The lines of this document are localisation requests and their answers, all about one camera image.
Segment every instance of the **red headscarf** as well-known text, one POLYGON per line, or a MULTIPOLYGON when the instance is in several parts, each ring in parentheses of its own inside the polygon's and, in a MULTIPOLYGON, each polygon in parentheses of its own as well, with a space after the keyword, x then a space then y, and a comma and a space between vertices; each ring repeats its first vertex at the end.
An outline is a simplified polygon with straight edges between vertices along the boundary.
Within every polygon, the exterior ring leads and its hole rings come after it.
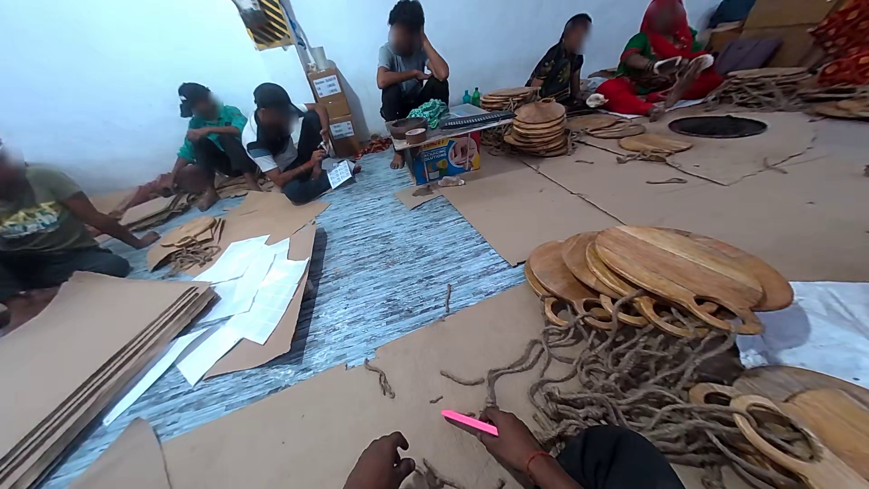
POLYGON ((685 12, 682 0, 652 0, 646 9, 646 15, 643 17, 640 32, 648 37, 649 43, 652 45, 652 51, 661 59, 677 56, 694 58, 704 54, 703 51, 691 52, 693 35, 691 34, 691 27, 688 25, 688 15, 685 12), (675 38, 675 44, 656 32, 653 27, 653 19, 658 12, 661 9, 671 9, 674 5, 682 7, 682 14, 673 20, 673 32, 669 33, 675 38))

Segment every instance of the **pink pen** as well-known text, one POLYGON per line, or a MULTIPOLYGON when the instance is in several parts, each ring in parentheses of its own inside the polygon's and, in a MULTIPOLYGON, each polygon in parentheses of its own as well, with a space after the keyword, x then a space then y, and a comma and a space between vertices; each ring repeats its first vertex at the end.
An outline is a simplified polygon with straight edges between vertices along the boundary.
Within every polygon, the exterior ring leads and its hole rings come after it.
POLYGON ((450 425, 458 426, 462 430, 465 430, 466 432, 469 432, 471 434, 477 434, 477 432, 484 432, 495 437, 498 436, 498 428, 490 425, 489 423, 483 423, 478 419, 465 416, 464 414, 459 414, 458 412, 449 409, 441 411, 441 415, 447 419, 447 422, 450 425))

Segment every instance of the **white wall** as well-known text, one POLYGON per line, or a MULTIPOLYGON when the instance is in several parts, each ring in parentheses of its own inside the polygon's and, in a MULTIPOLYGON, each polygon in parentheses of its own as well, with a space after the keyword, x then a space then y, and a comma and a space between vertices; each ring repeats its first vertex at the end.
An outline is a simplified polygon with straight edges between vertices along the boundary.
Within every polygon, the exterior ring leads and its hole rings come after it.
MULTIPOLYGON (((718 0, 687 0, 692 21, 718 0)), ((323 45, 359 99, 362 121, 383 131, 375 84, 395 0, 296 0, 312 45, 323 45)), ((426 33, 450 64, 453 100, 524 84, 567 19, 594 18, 583 73, 613 66, 647 0, 423 0, 426 33)), ((311 102, 290 50, 262 53, 229 0, 0 1, 0 138, 29 161, 64 168, 88 191, 143 183, 171 168, 187 121, 177 87, 207 85, 253 108, 262 82, 311 102)))

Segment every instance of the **black cap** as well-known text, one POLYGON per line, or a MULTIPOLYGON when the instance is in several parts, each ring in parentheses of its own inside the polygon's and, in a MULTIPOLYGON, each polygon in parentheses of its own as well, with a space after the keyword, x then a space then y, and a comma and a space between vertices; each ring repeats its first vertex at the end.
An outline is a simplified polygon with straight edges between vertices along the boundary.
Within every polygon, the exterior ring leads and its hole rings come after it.
POLYGON ((279 84, 261 84, 256 87, 254 90, 254 103, 257 109, 273 109, 288 115, 302 115, 289 99, 287 91, 279 84))

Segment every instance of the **red thread bracelet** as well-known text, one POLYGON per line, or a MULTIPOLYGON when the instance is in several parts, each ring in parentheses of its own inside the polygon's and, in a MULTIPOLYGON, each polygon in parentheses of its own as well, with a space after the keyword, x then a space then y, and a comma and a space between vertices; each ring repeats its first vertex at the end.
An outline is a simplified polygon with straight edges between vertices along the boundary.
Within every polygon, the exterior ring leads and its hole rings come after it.
POLYGON ((544 457, 552 457, 549 452, 543 452, 542 450, 540 450, 539 452, 532 453, 531 456, 528 457, 528 462, 525 463, 525 475, 527 475, 528 478, 531 479, 531 482, 534 482, 535 484, 537 483, 534 481, 534 476, 531 475, 531 462, 534 462, 534 459, 540 457, 541 455, 544 457))

